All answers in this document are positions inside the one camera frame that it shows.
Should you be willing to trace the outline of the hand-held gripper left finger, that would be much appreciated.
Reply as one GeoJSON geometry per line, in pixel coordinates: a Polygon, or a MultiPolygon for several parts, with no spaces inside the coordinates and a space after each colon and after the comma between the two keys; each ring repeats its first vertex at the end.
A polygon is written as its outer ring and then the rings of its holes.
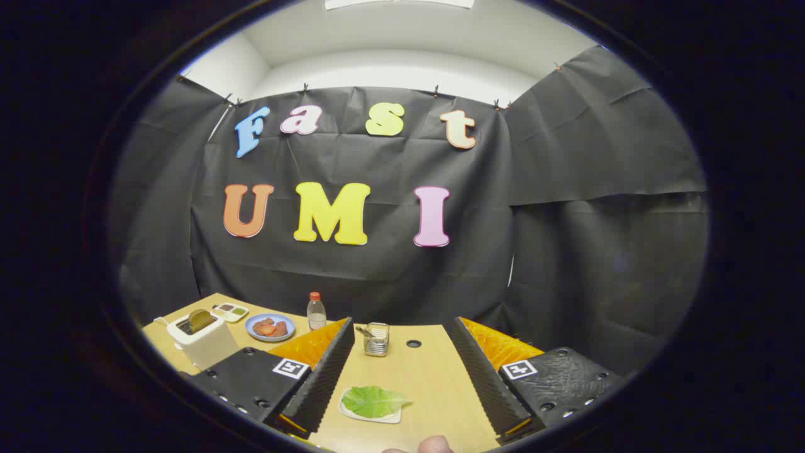
{"type": "Polygon", "coordinates": [[[240,415],[308,439],[350,357],[353,327],[348,316],[269,352],[244,347],[187,380],[240,415]]]}

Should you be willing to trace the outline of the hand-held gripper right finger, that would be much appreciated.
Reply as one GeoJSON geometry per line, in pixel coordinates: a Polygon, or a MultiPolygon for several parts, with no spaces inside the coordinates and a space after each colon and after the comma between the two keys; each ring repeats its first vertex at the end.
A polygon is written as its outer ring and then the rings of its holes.
{"type": "Polygon", "coordinates": [[[577,418],[623,381],[572,348],[544,352],[462,316],[445,330],[501,445],[577,418]]]}

